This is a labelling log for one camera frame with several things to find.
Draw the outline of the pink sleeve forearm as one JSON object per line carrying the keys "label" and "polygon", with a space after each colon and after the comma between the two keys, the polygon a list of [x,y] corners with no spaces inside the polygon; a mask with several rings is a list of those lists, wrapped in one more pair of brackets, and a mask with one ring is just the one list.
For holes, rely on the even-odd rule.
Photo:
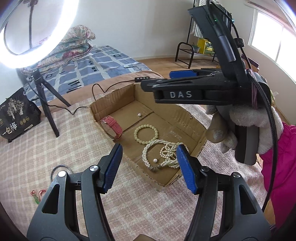
{"label": "pink sleeve forearm", "polygon": [[[264,121],[260,125],[260,143],[258,152],[263,160],[263,179],[269,188],[273,161],[273,142],[270,136],[270,124]],[[295,206],[295,126],[279,122],[278,159],[271,202],[273,204],[276,227],[281,227]]]}

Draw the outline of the right gloved hand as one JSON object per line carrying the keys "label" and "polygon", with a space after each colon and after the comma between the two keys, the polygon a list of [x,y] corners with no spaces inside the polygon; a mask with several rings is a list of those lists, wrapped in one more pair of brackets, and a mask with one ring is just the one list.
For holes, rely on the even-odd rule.
{"label": "right gloved hand", "polygon": [[[206,114],[212,116],[210,126],[206,131],[207,139],[214,144],[219,143],[223,154],[230,149],[235,149],[238,140],[229,128],[227,121],[218,112],[217,107],[214,105],[206,106]],[[253,109],[245,105],[235,105],[230,108],[229,117],[237,126],[256,126],[259,128],[258,154],[263,155],[273,147],[270,122],[265,108]]]}

